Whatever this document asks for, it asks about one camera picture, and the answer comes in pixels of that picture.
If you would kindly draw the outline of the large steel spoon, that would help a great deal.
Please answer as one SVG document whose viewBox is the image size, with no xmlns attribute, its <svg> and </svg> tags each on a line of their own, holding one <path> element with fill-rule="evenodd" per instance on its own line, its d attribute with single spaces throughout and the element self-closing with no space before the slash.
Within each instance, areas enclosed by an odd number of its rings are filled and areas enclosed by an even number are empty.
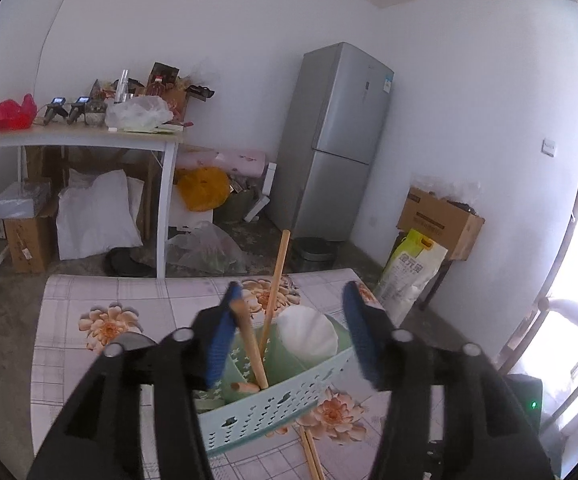
<svg viewBox="0 0 578 480">
<path fill-rule="evenodd" d="M 125 351 L 132 351 L 154 347 L 156 341 L 145 334 L 127 332 L 116 337 L 112 344 L 122 347 Z"/>
</svg>

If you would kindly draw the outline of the mint green utensil holder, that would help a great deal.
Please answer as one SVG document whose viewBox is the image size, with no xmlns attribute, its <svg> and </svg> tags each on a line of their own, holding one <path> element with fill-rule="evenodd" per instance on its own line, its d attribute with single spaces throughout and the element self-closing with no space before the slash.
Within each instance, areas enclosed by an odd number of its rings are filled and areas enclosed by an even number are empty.
<svg viewBox="0 0 578 480">
<path fill-rule="evenodd" d="M 353 354 L 351 336 L 342 321 L 342 310 L 326 314 L 338 336 L 338 350 L 323 360 L 304 361 L 284 345 L 273 327 L 264 367 L 269 387 L 257 393 L 238 393 L 234 382 L 253 382 L 251 363 L 240 336 L 231 344 L 222 377 L 208 392 L 197 394 L 206 452 L 216 455 L 268 434 L 313 408 Z"/>
</svg>

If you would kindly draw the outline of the floral tablecloth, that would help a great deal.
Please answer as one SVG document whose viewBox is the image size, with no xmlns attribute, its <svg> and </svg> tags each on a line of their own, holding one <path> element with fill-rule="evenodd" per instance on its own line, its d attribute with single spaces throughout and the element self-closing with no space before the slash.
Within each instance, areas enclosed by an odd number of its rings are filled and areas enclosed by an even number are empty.
<svg viewBox="0 0 578 480">
<path fill-rule="evenodd" d="M 31 374 L 34 448 L 100 352 L 117 336 L 143 334 L 160 341 L 189 326 L 203 309 L 216 306 L 229 278 L 96 278 L 57 275 L 47 282 L 36 332 Z M 314 408 L 347 414 L 353 428 L 346 441 L 314 433 L 328 479 L 365 479 L 377 455 L 389 397 L 362 378 L 356 358 L 316 386 L 304 385 L 286 402 L 274 401 L 248 419 L 260 433 L 218 448 L 211 438 L 208 458 L 219 479 L 306 479 L 310 475 L 296 424 L 280 426 L 282 415 Z"/>
</svg>

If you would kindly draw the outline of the yellow white rice bag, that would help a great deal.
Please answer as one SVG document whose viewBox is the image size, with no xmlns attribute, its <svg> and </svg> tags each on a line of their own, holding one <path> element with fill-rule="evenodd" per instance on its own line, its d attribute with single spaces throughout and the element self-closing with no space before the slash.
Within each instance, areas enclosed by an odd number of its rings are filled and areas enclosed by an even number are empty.
<svg viewBox="0 0 578 480">
<path fill-rule="evenodd" d="M 447 249 L 411 229 L 395 248 L 374 290 L 394 325 L 400 326 L 427 284 L 438 274 Z"/>
</svg>

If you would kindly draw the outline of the clear plastic bag on floor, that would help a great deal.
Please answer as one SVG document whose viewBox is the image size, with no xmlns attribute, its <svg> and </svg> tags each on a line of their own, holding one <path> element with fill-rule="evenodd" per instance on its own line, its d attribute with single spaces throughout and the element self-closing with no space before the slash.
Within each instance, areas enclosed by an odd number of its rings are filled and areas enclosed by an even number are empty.
<svg viewBox="0 0 578 480">
<path fill-rule="evenodd" d="M 229 234 L 210 222 L 173 236 L 166 243 L 166 262 L 207 274 L 243 274 L 248 259 Z"/>
</svg>

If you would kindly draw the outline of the cardboard box at right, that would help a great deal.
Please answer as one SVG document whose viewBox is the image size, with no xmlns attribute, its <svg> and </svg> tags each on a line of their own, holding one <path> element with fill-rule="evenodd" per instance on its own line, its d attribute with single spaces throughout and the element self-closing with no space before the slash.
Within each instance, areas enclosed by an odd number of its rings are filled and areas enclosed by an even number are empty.
<svg viewBox="0 0 578 480">
<path fill-rule="evenodd" d="M 397 221 L 397 229 L 416 230 L 447 249 L 445 259 L 466 261 L 484 226 L 485 219 L 412 186 Z"/>
</svg>

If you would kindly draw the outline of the cardboard box under desk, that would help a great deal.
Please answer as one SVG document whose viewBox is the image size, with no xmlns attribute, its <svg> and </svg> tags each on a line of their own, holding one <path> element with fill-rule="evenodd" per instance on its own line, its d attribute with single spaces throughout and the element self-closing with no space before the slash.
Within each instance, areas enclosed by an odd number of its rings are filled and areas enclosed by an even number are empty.
<svg viewBox="0 0 578 480">
<path fill-rule="evenodd" d="M 39 274 L 48 270 L 57 250 L 54 200 L 34 218 L 4 220 L 14 272 Z"/>
</svg>

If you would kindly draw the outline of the white sack under desk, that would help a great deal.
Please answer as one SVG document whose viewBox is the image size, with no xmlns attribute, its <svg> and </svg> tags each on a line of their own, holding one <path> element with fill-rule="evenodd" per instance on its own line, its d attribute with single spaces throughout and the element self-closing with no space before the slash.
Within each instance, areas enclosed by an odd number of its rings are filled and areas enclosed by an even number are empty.
<svg viewBox="0 0 578 480">
<path fill-rule="evenodd" d="M 68 172 L 68 186 L 59 193 L 56 220 L 59 257 L 75 260 L 140 247 L 137 226 L 144 182 L 124 170 L 104 174 Z"/>
</svg>

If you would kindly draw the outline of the black round floor object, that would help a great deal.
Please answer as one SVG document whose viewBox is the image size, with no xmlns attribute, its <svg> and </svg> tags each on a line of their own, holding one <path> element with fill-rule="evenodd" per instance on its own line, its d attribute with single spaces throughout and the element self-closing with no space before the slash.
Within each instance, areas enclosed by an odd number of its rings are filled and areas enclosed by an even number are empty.
<svg viewBox="0 0 578 480">
<path fill-rule="evenodd" d="M 331 270 L 338 245 L 320 237 L 298 237 L 290 246 L 289 266 L 295 273 Z"/>
</svg>

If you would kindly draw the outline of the grey flat box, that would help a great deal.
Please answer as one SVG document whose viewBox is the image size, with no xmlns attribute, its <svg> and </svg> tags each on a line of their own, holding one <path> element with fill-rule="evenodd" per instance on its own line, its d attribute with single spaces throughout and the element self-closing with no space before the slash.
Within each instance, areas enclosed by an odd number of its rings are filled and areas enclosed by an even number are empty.
<svg viewBox="0 0 578 480">
<path fill-rule="evenodd" d="M 13 182 L 0 193 L 0 220 L 35 218 L 50 196 L 49 180 Z"/>
</svg>

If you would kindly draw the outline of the pink rolled cloth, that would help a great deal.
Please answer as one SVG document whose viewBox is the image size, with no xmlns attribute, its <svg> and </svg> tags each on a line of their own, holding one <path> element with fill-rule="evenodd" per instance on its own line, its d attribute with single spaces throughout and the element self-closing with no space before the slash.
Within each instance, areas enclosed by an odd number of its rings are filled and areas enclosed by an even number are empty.
<svg viewBox="0 0 578 480">
<path fill-rule="evenodd" d="M 176 168 L 195 170 L 202 167 L 214 167 L 226 174 L 235 174 L 249 178 L 258 178 L 267 164 L 266 154 L 260 151 L 232 150 L 224 148 L 199 148 L 187 146 L 177 154 Z"/>
</svg>

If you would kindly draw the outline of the white desk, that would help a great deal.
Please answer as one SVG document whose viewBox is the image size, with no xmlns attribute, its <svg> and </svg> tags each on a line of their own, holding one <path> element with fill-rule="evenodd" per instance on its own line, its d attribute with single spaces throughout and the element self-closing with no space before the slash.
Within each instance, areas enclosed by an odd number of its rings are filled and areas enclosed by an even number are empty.
<svg viewBox="0 0 578 480">
<path fill-rule="evenodd" d="M 60 148 L 121 148 L 160 152 L 161 179 L 158 203 L 158 223 L 155 234 L 155 271 L 159 280 L 166 278 L 166 242 L 170 218 L 177 152 L 184 142 L 180 131 L 139 133 L 107 128 L 66 125 L 35 126 L 31 129 L 0 132 L 0 148 L 16 149 L 16 168 L 22 168 L 22 150 L 27 146 L 60 146 Z"/>
</svg>

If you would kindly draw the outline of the white plastic bag on desk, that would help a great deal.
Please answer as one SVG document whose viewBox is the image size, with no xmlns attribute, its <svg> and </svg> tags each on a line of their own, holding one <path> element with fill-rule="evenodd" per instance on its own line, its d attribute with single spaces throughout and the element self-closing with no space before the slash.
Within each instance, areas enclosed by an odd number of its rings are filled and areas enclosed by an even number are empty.
<svg viewBox="0 0 578 480">
<path fill-rule="evenodd" d="M 160 96 L 134 96 L 106 109 L 106 125 L 118 130 L 151 131 L 173 118 L 170 107 Z"/>
</svg>

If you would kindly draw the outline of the handheld device on desk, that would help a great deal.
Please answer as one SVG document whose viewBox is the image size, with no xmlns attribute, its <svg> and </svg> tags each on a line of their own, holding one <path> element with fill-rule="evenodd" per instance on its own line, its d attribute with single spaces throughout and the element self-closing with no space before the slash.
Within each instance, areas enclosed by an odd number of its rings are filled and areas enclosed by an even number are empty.
<svg viewBox="0 0 578 480">
<path fill-rule="evenodd" d="M 57 96 L 46 105 L 46 112 L 44 118 L 42 118 L 42 123 L 45 126 L 52 122 L 56 116 L 62 117 L 63 119 L 68 117 L 68 111 L 64 108 L 65 102 L 65 98 Z"/>
<path fill-rule="evenodd" d="M 75 102 L 71 104 L 68 117 L 65 119 L 68 125 L 75 124 L 80 116 L 84 116 L 88 110 L 91 98 L 89 96 L 80 96 Z"/>
</svg>

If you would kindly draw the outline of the silver refrigerator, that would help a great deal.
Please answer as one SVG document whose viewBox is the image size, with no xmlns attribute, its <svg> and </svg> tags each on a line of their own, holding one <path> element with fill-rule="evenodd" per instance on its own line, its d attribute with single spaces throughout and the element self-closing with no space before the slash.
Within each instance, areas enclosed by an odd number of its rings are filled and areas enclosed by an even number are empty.
<svg viewBox="0 0 578 480">
<path fill-rule="evenodd" d="M 267 206 L 278 229 L 348 240 L 389 113 L 393 76 L 347 42 L 303 56 Z"/>
</svg>

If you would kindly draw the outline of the red plastic bag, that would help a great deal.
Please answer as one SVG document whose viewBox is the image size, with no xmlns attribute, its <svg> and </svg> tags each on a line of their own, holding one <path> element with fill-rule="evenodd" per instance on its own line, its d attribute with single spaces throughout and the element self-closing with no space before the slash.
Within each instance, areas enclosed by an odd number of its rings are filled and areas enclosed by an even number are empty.
<svg viewBox="0 0 578 480">
<path fill-rule="evenodd" d="M 0 132 L 24 130 L 31 127 L 37 115 L 37 105 L 31 93 L 22 102 L 5 100 L 0 102 Z"/>
</svg>

